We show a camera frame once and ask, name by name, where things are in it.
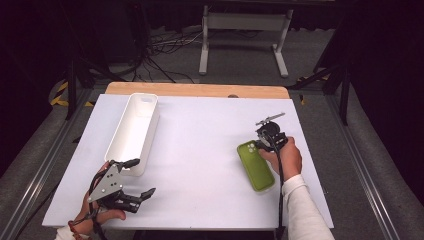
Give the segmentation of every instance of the white table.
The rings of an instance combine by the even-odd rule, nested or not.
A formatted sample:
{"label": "white table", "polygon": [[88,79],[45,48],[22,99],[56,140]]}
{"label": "white table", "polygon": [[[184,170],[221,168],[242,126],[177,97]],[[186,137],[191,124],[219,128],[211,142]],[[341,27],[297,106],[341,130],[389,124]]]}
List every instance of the white table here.
{"label": "white table", "polygon": [[[102,95],[46,213],[44,226],[73,219],[104,155],[128,95]],[[146,171],[123,177],[124,192],[157,190],[138,213],[116,229],[270,230],[278,223],[278,177],[268,191],[253,190],[238,158],[239,144],[256,139],[255,123],[285,112],[276,122],[296,138],[302,175],[329,227],[331,216],[291,100],[159,97],[160,120]]]}

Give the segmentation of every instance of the human hand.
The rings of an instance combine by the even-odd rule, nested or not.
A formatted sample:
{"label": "human hand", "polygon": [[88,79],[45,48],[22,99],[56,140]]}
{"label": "human hand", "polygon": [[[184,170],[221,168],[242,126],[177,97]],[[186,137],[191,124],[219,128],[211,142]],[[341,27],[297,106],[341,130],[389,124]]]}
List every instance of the human hand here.
{"label": "human hand", "polygon": [[[259,154],[262,158],[271,163],[272,169],[278,174],[278,158],[275,152],[267,152],[259,149]],[[280,150],[281,164],[283,167],[284,181],[294,177],[302,171],[302,156],[299,149],[296,147],[294,138],[288,137],[288,141]]]}
{"label": "human hand", "polygon": [[[109,166],[109,162],[106,162],[98,172],[103,171],[104,169],[106,169]],[[82,207],[81,207],[81,211],[80,213],[76,216],[74,221],[78,221],[80,219],[83,219],[90,210],[89,204],[88,204],[88,191],[85,193],[83,202],[82,202]],[[99,208],[99,206],[97,205],[96,202],[94,202],[93,204],[94,209]],[[125,220],[126,215],[125,212],[122,210],[118,210],[118,209],[108,209],[105,212],[99,212],[97,214],[97,222],[100,224],[103,224],[105,222],[107,222],[110,219],[121,219],[121,220]],[[84,235],[89,235],[92,231],[93,231],[93,221],[91,219],[87,219],[82,221],[81,223],[77,224],[74,226],[74,229],[79,233],[79,234],[84,234]]]}

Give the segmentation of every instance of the white plastic tray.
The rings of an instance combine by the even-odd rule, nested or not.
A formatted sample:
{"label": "white plastic tray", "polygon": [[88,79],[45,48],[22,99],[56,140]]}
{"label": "white plastic tray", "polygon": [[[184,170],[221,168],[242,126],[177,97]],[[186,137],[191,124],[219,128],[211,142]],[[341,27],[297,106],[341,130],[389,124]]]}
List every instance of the white plastic tray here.
{"label": "white plastic tray", "polygon": [[144,172],[159,121],[157,101],[156,95],[147,93],[134,93],[128,99],[105,155],[105,161],[140,158],[138,165],[124,168],[123,175],[141,176]]}

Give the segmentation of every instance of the black curtain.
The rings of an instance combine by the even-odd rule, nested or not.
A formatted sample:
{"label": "black curtain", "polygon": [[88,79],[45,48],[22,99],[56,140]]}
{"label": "black curtain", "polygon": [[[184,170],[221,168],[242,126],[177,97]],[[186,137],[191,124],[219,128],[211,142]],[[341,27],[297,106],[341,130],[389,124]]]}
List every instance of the black curtain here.
{"label": "black curtain", "polygon": [[[356,0],[336,0],[341,4],[352,4]],[[265,4],[211,4],[211,12],[284,14],[288,8]],[[203,6],[200,4],[146,4],[147,20],[152,29],[165,27],[168,31],[181,32],[182,28],[201,25]],[[297,7],[293,13],[290,28],[308,30],[335,29],[342,20],[346,9],[328,7]]]}
{"label": "black curtain", "polygon": [[359,1],[319,67],[348,64],[364,111],[424,204],[423,10],[418,1]]}
{"label": "black curtain", "polygon": [[0,176],[49,114],[50,90],[66,58],[31,1],[0,4]]}

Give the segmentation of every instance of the white shirt sleeve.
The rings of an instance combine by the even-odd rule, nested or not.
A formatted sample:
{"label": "white shirt sleeve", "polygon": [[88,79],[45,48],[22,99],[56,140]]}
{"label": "white shirt sleeve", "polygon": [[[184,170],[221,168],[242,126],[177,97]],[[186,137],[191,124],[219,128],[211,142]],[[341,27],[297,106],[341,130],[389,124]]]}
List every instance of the white shirt sleeve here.
{"label": "white shirt sleeve", "polygon": [[296,175],[284,182],[284,204],[287,204],[290,240],[334,239],[321,213],[309,194],[302,175]]}
{"label": "white shirt sleeve", "polygon": [[[89,236],[80,234],[83,239],[88,239]],[[57,229],[55,240],[75,240],[74,234],[71,232],[69,226],[61,227]]]}

